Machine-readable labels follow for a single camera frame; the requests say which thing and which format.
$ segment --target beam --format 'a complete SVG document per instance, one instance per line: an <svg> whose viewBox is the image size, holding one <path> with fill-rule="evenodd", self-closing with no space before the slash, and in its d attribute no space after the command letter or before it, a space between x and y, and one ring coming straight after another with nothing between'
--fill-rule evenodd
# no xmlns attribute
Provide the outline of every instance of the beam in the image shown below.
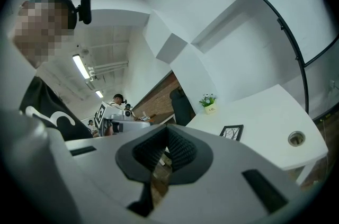
<svg viewBox="0 0 339 224"><path fill-rule="evenodd" d="M113 43L108 43L108 44L101 44L101 45L94 45L94 46L89 46L89 49L95 49L95 48L102 48L102 47L109 47L109 46L118 46L122 44L128 44L128 41L121 41L121 42L113 42Z"/></svg>

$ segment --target fluorescent light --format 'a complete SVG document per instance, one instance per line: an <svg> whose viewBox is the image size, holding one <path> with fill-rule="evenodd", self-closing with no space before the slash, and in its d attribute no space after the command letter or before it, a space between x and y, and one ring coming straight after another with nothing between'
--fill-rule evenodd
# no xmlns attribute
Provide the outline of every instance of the fluorescent light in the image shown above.
<svg viewBox="0 0 339 224"><path fill-rule="evenodd" d="M73 56L73 60L75 62L75 65L78 67L78 69L80 70L81 74L84 76L85 79L89 79L90 76L88 75L85 66L83 64L83 62L81 61L81 58L79 55L74 55Z"/></svg>
<svg viewBox="0 0 339 224"><path fill-rule="evenodd" d="M104 98L104 96L102 96L101 92L100 91L96 91L95 92L100 98Z"/></svg>

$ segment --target exposed ceiling pipe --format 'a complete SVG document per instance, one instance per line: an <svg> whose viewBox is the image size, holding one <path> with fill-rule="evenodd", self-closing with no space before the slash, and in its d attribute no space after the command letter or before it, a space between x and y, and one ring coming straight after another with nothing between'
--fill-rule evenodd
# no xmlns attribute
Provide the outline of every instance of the exposed ceiling pipe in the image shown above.
<svg viewBox="0 0 339 224"><path fill-rule="evenodd" d="M95 48L102 48L102 47L109 47L109 46L118 46L118 45L128 44L128 43L129 43L128 41L113 42L113 43L108 43L108 44L89 46L88 49L95 49Z"/></svg>
<svg viewBox="0 0 339 224"><path fill-rule="evenodd" d="M88 69L89 70L108 69L113 66L123 66L123 65L127 66L128 61L114 62L114 63L104 64L104 65L99 65L99 66L93 66L93 67L88 67Z"/></svg>
<svg viewBox="0 0 339 224"><path fill-rule="evenodd" d="M100 74L103 71L118 69L118 68L121 68L121 67L127 67L127 64L111 66L111 67L107 67L107 68L103 68L103 69L90 70L90 74L94 74L94 73Z"/></svg>
<svg viewBox="0 0 339 224"><path fill-rule="evenodd" d="M90 89L90 90L95 90L96 88L95 88L95 86L92 84L92 82L90 81L90 80L87 80L87 81L85 81L85 83L86 83L86 85L88 86L88 88Z"/></svg>
<svg viewBox="0 0 339 224"><path fill-rule="evenodd" d="M96 76L96 75L99 75L99 74L106 74L106 73L110 73L112 71L116 71L116 70L119 70L119 69L125 69L126 67L120 67L120 68L116 68L116 69L110 69L108 71L103 71L103 72L100 72L100 73L95 73L95 74L91 74L90 72L90 76L93 77L93 76Z"/></svg>

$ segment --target black shirt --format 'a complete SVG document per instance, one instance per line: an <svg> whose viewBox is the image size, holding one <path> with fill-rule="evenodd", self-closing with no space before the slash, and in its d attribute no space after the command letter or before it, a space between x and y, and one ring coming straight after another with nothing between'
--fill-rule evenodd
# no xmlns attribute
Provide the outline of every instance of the black shirt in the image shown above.
<svg viewBox="0 0 339 224"><path fill-rule="evenodd" d="M20 110L41 119L46 127L58 129L64 140L92 138L91 131L72 114L61 99L39 77L34 77L21 102Z"/></svg>

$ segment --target potted plant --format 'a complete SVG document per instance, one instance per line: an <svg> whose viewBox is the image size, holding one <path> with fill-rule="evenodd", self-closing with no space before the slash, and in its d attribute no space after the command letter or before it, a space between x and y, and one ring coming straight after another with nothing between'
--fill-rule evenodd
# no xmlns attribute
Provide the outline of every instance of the potted plant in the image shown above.
<svg viewBox="0 0 339 224"><path fill-rule="evenodd" d="M199 103L205 108L207 114L212 114L217 110L216 97L213 94L204 94Z"/></svg>

